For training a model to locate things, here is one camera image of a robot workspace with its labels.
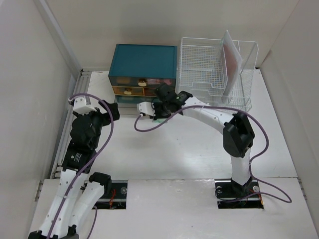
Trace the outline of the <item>green translucent plastic case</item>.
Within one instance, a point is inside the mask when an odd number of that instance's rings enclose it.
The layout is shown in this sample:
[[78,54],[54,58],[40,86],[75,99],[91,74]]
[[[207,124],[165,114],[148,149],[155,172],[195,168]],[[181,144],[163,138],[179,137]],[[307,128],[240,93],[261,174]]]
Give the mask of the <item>green translucent plastic case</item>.
[[157,124],[166,123],[166,119],[154,119],[153,123],[157,123]]

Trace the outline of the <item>pink lid marker tube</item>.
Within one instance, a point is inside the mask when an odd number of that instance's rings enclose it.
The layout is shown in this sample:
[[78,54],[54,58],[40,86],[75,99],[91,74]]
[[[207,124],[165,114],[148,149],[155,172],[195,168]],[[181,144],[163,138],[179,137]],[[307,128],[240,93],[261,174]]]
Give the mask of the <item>pink lid marker tube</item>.
[[175,83],[174,79],[147,79],[147,85],[152,86],[152,85],[160,85],[162,83],[166,83],[167,85],[173,85]]

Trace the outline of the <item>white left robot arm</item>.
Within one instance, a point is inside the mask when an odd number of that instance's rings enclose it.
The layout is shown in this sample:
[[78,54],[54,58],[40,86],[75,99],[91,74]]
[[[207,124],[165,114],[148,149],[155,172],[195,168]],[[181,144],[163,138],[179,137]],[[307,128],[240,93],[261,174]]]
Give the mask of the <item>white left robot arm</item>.
[[70,132],[71,140],[62,162],[57,192],[40,228],[29,234],[30,239],[77,239],[85,218],[102,197],[110,195],[110,175],[90,174],[102,128],[114,125],[120,113],[117,103],[98,102],[106,110],[87,103],[85,97],[74,99]]

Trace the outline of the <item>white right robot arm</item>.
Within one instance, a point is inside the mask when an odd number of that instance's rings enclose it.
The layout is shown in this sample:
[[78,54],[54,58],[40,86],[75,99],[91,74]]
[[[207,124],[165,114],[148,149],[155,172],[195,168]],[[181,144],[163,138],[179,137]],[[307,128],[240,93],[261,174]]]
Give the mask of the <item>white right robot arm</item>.
[[155,89],[160,100],[155,104],[155,116],[171,116],[173,113],[191,117],[214,128],[223,136],[223,148],[231,156],[231,191],[234,198],[244,197],[249,192],[252,176],[249,172],[250,151],[255,134],[248,117],[243,112],[230,114],[200,101],[192,94],[178,94],[166,83]]

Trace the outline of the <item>teal drawer organizer box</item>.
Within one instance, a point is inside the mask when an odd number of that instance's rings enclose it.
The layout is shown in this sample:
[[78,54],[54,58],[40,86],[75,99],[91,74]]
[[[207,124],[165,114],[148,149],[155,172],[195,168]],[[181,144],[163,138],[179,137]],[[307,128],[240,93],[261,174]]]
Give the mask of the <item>teal drawer organizer box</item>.
[[177,79],[177,46],[117,44],[109,76]]

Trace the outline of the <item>aluminium rail frame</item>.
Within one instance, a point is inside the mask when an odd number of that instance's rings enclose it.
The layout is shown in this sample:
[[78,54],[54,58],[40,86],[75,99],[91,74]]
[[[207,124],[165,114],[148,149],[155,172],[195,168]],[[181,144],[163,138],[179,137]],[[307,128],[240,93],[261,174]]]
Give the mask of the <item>aluminium rail frame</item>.
[[[72,96],[76,93],[87,92],[91,77],[91,71],[87,69],[80,70],[77,79],[71,77],[68,96]],[[64,159],[64,155],[67,149],[69,134],[71,131],[71,124],[73,121],[73,114],[70,105],[66,104],[66,112],[62,117],[59,133],[56,140],[56,145],[53,152],[53,157],[49,165],[48,174],[44,179],[55,179],[59,176],[61,165]]]

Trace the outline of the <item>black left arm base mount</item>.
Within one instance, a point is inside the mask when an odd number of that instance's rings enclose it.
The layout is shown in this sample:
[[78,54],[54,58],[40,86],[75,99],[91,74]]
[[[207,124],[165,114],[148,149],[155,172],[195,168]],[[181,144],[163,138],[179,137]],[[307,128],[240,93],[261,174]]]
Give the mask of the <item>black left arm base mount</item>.
[[113,181],[111,191],[105,193],[95,206],[103,210],[124,210],[127,206],[127,193],[127,181]]

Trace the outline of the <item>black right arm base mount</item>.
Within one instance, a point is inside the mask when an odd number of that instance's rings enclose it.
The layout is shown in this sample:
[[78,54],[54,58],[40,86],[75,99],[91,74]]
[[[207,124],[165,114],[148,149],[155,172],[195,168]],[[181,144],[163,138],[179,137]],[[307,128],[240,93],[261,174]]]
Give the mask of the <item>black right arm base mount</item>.
[[232,179],[215,180],[218,209],[263,209],[259,184],[249,179],[243,186]]

